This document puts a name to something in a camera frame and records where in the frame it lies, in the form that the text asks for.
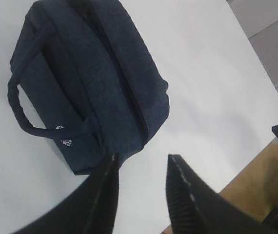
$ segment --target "fabric handle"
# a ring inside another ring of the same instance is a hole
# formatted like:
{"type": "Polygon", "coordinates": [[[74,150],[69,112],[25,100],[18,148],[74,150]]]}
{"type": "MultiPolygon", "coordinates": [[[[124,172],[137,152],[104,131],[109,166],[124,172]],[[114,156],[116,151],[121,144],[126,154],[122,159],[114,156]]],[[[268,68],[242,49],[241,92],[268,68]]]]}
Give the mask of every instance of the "fabric handle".
{"type": "Polygon", "coordinates": [[[46,137],[53,140],[71,140],[86,134],[96,132],[99,129],[99,123],[95,114],[90,114],[86,120],[74,128],[61,129],[42,129],[34,127],[27,119],[23,108],[20,105],[18,85],[20,84],[21,75],[27,68],[33,58],[42,50],[46,42],[56,33],[55,27],[47,23],[35,35],[31,46],[26,50],[24,56],[20,59],[17,69],[13,72],[8,82],[8,101],[11,109],[18,121],[19,126],[27,133],[46,137]]]}

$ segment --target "bag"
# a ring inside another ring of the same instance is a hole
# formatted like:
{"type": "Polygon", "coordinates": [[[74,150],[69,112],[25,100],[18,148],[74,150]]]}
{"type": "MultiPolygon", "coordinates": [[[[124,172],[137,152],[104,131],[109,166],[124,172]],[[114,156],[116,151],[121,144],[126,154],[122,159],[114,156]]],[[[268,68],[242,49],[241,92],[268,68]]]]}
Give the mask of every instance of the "bag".
{"type": "Polygon", "coordinates": [[[118,0],[33,4],[10,61],[8,100],[20,127],[53,139],[76,175],[104,155],[121,164],[169,115],[168,84],[118,0]],[[33,127],[21,85],[47,129],[33,127]]]}

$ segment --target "table surface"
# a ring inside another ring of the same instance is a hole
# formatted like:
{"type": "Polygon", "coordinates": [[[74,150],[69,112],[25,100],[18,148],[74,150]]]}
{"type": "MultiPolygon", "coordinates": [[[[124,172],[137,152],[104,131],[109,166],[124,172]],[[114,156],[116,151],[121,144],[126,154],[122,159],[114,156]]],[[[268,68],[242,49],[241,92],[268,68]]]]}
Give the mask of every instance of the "table surface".
{"type": "MultiPolygon", "coordinates": [[[[24,133],[7,103],[9,60],[31,0],[0,0],[0,234],[75,190],[56,146],[24,133]]],[[[278,94],[225,0],[123,0],[162,77],[171,114],[120,170],[116,234],[158,234],[170,220],[167,154],[181,154],[216,192],[273,138],[278,94]]],[[[30,120],[42,126],[25,94],[30,120]]]]}

